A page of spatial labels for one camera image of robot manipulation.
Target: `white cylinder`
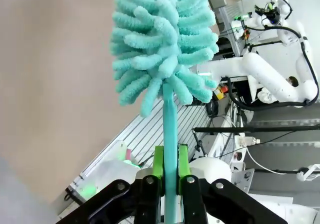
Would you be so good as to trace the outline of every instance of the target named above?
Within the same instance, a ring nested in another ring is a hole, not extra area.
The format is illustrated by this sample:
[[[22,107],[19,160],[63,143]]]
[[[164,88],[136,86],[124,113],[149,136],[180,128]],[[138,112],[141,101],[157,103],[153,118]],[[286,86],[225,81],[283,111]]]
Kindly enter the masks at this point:
[[[217,179],[231,181],[231,169],[224,161],[214,157],[201,157],[189,164],[191,168],[197,168],[204,172],[204,178],[208,183]]]
[[[299,93],[299,102],[303,102],[305,100],[313,100],[318,92],[318,87],[313,80],[306,80],[303,83],[300,83],[299,86],[296,87],[296,90]]]
[[[279,102],[296,102],[298,93],[287,80],[256,53],[243,56],[242,67],[262,83]]]
[[[296,23],[296,27],[297,27],[300,35],[302,37],[305,37],[306,36],[305,28],[299,21]],[[307,55],[309,62],[311,64],[311,66],[313,67],[313,64],[314,64],[313,50],[312,50],[308,40],[303,40],[303,43],[304,43],[305,54]],[[298,73],[298,76],[299,76],[299,79],[301,82],[305,82],[307,80],[313,80],[313,76],[311,74],[309,65],[308,65],[303,54],[301,54],[299,56],[299,58],[296,60],[295,68],[296,68],[296,71]]]
[[[211,80],[219,83],[224,77],[240,77],[247,74],[241,67],[242,57],[226,58],[221,60],[208,61],[196,66],[196,73],[200,76],[210,77]]]
[[[260,203],[286,220],[288,224],[313,224],[318,213],[315,209],[303,205],[282,204],[271,201],[261,201]]]

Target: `beige wall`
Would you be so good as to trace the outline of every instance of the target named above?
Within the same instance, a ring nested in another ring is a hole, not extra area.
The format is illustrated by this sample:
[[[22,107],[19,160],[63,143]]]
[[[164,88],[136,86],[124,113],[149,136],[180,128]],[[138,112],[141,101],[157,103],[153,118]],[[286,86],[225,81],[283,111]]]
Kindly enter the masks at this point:
[[[0,0],[0,155],[52,202],[139,112],[118,105],[113,0]]]

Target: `teal bottle brush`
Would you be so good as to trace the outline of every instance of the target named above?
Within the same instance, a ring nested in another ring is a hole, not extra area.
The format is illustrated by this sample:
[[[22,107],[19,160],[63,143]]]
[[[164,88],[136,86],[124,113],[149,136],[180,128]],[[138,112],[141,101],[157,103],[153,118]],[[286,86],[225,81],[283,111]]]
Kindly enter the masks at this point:
[[[218,52],[218,35],[210,26],[215,15],[208,0],[115,0],[111,37],[114,79],[122,106],[133,104],[145,89],[140,115],[148,116],[163,97],[165,223],[175,222],[178,132],[176,94],[183,105],[193,96],[212,98],[212,80],[189,68],[210,61]]]

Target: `white cable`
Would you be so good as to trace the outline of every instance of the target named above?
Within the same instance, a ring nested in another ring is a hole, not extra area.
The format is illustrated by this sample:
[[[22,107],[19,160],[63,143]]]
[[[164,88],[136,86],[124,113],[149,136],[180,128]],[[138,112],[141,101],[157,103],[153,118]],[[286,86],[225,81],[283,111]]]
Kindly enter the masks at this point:
[[[224,118],[225,121],[226,121],[231,127],[232,127],[232,125],[233,125],[234,127],[236,127],[236,125],[234,124],[234,122],[231,120],[231,116],[229,116],[229,115],[216,115],[214,118],[217,118],[217,117],[219,117],[219,118]]]
[[[275,171],[273,171],[273,170],[270,170],[270,169],[268,169],[268,168],[260,165],[260,164],[252,157],[252,155],[251,155],[250,152],[249,152],[248,147],[246,147],[246,151],[248,152],[248,155],[250,156],[250,158],[252,159],[252,161],[253,161],[255,164],[257,164],[259,167],[261,167],[261,168],[263,168],[263,169],[265,169],[265,170],[267,170],[267,171],[269,171],[269,172],[271,172],[271,173],[274,173],[274,174],[279,174],[279,175],[285,175],[285,174],[286,174],[286,173],[275,172]]]
[[[320,177],[320,174],[314,174],[314,175],[308,176],[305,180],[310,182],[318,177]]]

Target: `black bar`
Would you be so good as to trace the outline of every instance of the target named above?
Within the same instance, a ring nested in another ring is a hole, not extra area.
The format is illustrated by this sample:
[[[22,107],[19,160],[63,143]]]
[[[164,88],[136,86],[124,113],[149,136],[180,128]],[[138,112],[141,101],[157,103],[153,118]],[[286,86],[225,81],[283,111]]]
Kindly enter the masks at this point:
[[[222,54],[227,54],[227,53],[233,53],[232,48],[225,48],[220,50],[218,53],[216,53],[215,55],[222,55]]]
[[[161,196],[160,179],[154,175],[145,176],[139,191],[134,224],[157,224],[161,217],[158,208]]]
[[[208,184],[201,185],[201,191],[207,188]],[[206,211],[226,224],[288,224],[225,179],[215,180],[204,191],[202,198]]]
[[[66,192],[66,196],[69,196],[75,203],[77,203],[79,206],[81,206],[83,203],[85,203],[85,201],[82,201],[80,198],[78,198],[74,193],[77,193],[75,190],[70,190],[68,187],[65,189]]]
[[[285,173],[285,174],[297,174],[300,172],[300,170],[271,170],[273,172],[276,172],[276,173]],[[266,169],[254,169],[254,172],[257,172],[257,173],[271,173],[270,171],[266,170]],[[320,174],[320,171],[318,170],[315,170],[313,171],[311,174]]]
[[[56,224],[117,224],[134,215],[133,192],[140,183],[138,179],[132,185],[115,180]]]
[[[320,130],[320,125],[281,126],[281,127],[195,127],[196,133],[268,133],[268,132],[302,132]]]
[[[199,179],[187,175],[181,180],[184,223],[208,224],[206,207],[202,198]]]
[[[253,48],[256,47],[261,47],[261,46],[266,46],[266,45],[272,45],[272,44],[277,44],[277,43],[282,43],[281,40],[277,40],[277,41],[270,41],[270,42],[265,42],[265,43],[261,43],[261,44],[253,44],[253,45],[248,45],[249,46],[249,52],[251,52],[251,50]]]

